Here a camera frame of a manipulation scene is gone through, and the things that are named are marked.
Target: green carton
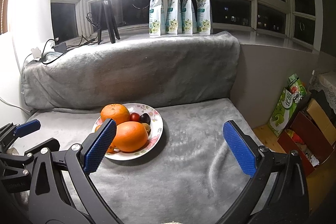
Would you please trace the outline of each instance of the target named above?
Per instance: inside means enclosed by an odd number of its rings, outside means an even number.
[[[293,101],[292,94],[283,88],[280,99],[268,121],[268,127],[279,137],[288,121],[292,117],[297,104]]]

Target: bolt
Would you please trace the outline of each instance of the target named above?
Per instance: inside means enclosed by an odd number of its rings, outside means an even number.
[[[76,144],[74,144],[73,146],[71,146],[71,149],[73,150],[73,151],[77,151],[77,150],[79,150],[81,148],[81,146],[78,144],[78,143],[76,143]]]
[[[261,152],[268,152],[269,151],[269,149],[264,145],[260,145],[259,149],[260,149]]]
[[[299,152],[296,151],[296,150],[292,150],[292,151],[291,151],[291,154],[292,154],[293,156],[297,156],[297,155],[299,154]]]
[[[48,148],[43,147],[43,148],[41,149],[41,154],[45,154],[45,153],[47,153],[47,152],[48,152]]]

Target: white refill pouch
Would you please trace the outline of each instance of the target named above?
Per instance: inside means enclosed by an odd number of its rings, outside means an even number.
[[[162,0],[151,0],[149,5],[149,34],[165,34],[165,10]]]
[[[166,33],[182,33],[180,0],[168,0]]]
[[[210,0],[197,1],[197,32],[211,33],[211,7]]]
[[[191,34],[196,33],[197,25],[196,25],[195,11],[191,0],[183,0],[181,16],[182,16],[182,32]]]

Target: blue textured pad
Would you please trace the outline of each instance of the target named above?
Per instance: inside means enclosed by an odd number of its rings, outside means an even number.
[[[117,133],[117,125],[111,120],[101,131],[96,142],[91,146],[90,150],[84,156],[84,172],[89,174],[96,172],[98,166],[104,158],[104,155],[111,145]]]
[[[30,133],[38,131],[40,128],[41,128],[40,121],[35,119],[17,126],[14,135],[16,137],[22,138]]]
[[[256,159],[230,122],[226,122],[223,126],[223,137],[235,155],[242,171],[253,177],[257,170]]]

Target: white plate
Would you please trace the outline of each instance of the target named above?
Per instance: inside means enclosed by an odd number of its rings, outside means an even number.
[[[151,131],[149,133],[147,143],[138,151],[132,153],[124,153],[121,151],[115,154],[106,153],[105,157],[112,160],[132,160],[139,158],[142,155],[145,155],[146,153],[151,151],[153,147],[158,143],[162,135],[163,121],[161,115],[154,108],[138,103],[130,103],[123,105],[127,107],[129,113],[136,112],[140,115],[148,113],[149,117],[151,118],[151,124],[150,124]],[[95,128],[100,124],[102,124],[102,121],[101,118],[99,117],[92,127],[92,133],[94,133]]]

